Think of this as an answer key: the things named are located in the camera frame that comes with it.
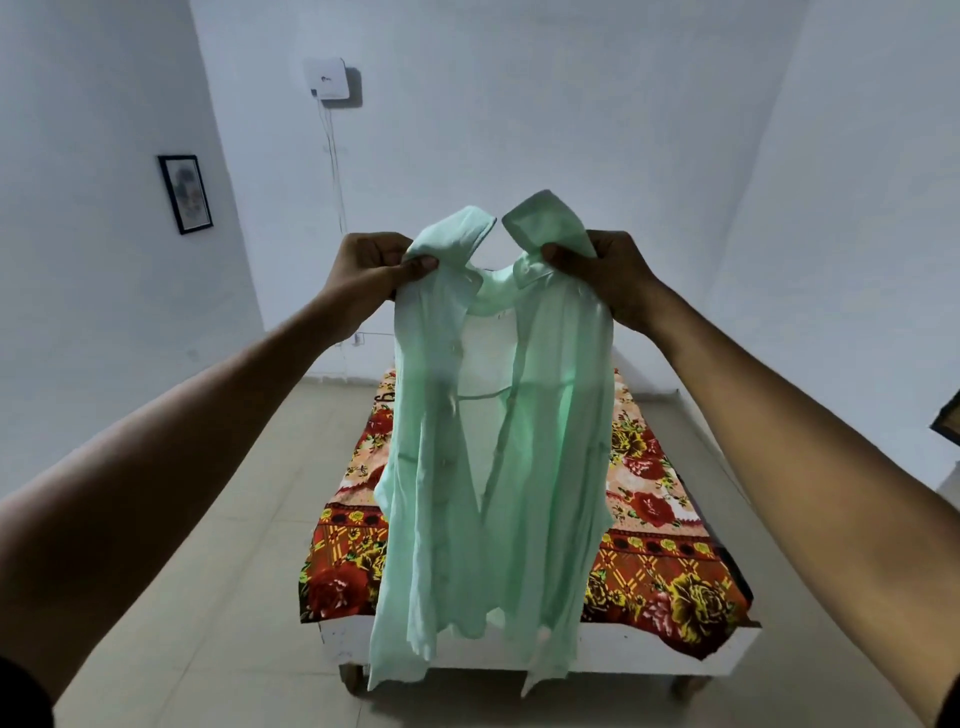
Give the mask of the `white bed frame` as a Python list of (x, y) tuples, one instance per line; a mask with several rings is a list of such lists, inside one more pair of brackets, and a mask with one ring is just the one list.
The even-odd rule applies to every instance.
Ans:
[[(374, 618), (352, 615), (318, 624), (323, 654), (338, 669), (347, 690), (358, 696), (369, 676), (370, 637)], [(730, 676), (753, 643), (762, 625), (751, 621), (734, 629), (729, 639), (699, 661), (674, 650), (653, 634), (613, 623), (582, 622), (573, 674), (651, 675), (670, 677), (670, 693), (688, 702), (716, 678)], [(438, 637), (437, 670), (521, 672), (502, 631), (490, 626), (481, 639), (471, 640), (444, 632)]]

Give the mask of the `white wall box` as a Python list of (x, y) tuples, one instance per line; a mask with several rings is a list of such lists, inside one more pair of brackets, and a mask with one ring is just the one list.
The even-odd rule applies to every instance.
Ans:
[(350, 77), (342, 57), (306, 57), (302, 68), (308, 89), (319, 102), (346, 102), (351, 99)]

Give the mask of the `person's right forearm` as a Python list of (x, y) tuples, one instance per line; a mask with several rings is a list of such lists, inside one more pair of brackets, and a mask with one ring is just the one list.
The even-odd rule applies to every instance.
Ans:
[(930, 728), (960, 728), (960, 512), (654, 282), (645, 332), (834, 623)]

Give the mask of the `person's left hand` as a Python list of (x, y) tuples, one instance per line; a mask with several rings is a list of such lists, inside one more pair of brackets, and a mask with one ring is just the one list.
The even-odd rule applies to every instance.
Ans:
[(355, 333), (400, 289), (389, 288), (389, 268), (422, 255), (407, 254), (412, 240), (398, 232), (348, 233), (316, 297), (318, 330), (326, 345)]

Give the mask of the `mint green shirt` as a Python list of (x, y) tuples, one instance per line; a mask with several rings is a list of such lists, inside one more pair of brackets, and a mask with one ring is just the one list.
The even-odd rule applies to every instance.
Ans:
[(374, 490), (388, 522), (367, 687), (422, 681), (441, 635), (495, 628), (526, 670), (522, 695), (577, 659), (602, 535), (614, 322), (589, 285), (547, 263), (596, 252), (550, 190), (501, 219), (521, 254), (473, 262), (498, 223), (469, 205), (422, 230), (405, 259), (438, 269), (395, 296), (389, 457)]

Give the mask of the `black framed picture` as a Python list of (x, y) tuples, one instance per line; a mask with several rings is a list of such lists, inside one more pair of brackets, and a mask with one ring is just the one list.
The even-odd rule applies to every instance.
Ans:
[(156, 161), (181, 236), (213, 227), (210, 204), (195, 154), (158, 154)]

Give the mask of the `red floral bedsheet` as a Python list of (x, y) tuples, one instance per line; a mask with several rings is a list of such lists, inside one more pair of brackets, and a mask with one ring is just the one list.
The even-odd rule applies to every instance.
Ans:
[[(753, 593), (707, 527), (619, 370), (606, 475), (606, 530), (590, 569), (584, 624), (616, 624), (704, 660), (750, 623)], [(394, 424), (387, 370), (339, 489), (325, 504), (298, 577), (302, 624), (376, 613), (388, 521), (375, 502)]]

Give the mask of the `person's right hand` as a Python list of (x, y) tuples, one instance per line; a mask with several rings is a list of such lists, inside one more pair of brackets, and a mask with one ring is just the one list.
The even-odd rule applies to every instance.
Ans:
[(587, 285), (609, 308), (614, 321), (634, 332), (651, 334), (666, 285), (628, 232), (588, 229), (586, 236), (598, 258), (598, 280)]

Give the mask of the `dark framed object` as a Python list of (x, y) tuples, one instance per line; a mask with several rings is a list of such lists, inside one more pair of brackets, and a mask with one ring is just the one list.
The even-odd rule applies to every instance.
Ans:
[(960, 390), (941, 408), (930, 430), (960, 447)]

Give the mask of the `person's left forearm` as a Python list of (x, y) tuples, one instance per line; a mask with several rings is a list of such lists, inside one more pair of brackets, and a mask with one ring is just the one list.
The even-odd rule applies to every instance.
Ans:
[(330, 292), (0, 500), (0, 664), (50, 706), (229, 484), (340, 324)]

